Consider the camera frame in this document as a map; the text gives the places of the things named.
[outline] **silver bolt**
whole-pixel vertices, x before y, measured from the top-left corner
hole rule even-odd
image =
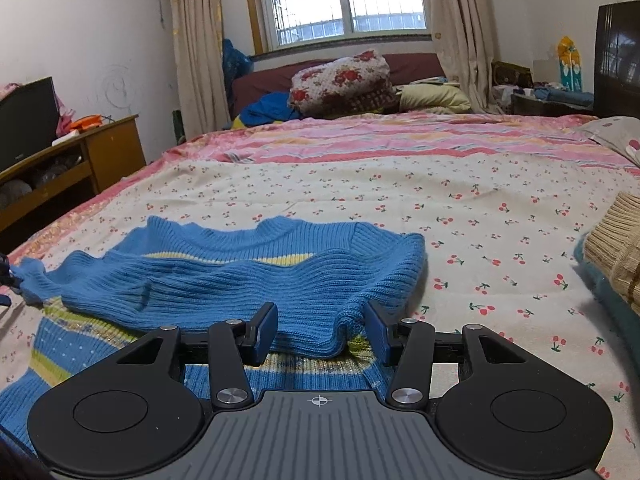
[[[237,404],[245,400],[249,394],[241,388],[225,388],[220,390],[216,398],[225,404]]]
[[[415,404],[422,400],[422,392],[415,388],[398,388],[391,394],[391,398],[400,404]]]

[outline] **sweater cuff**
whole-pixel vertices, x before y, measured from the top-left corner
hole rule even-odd
[[[584,256],[632,306],[640,304],[640,198],[620,193],[584,241]]]

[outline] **tv stand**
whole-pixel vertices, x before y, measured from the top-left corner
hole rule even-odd
[[[136,128],[137,116],[94,128],[14,164],[0,173],[0,186],[13,179],[29,181],[55,158],[82,161],[0,210],[0,253],[8,254],[51,222],[145,166]]]

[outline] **sweater sleeve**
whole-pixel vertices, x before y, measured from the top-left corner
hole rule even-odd
[[[640,198],[620,193],[584,242],[584,256],[640,314]]]

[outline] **black monitor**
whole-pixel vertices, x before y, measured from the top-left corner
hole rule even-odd
[[[59,120],[50,77],[21,86],[0,101],[0,171],[51,146]]]
[[[593,110],[640,118],[640,1],[600,7]]]

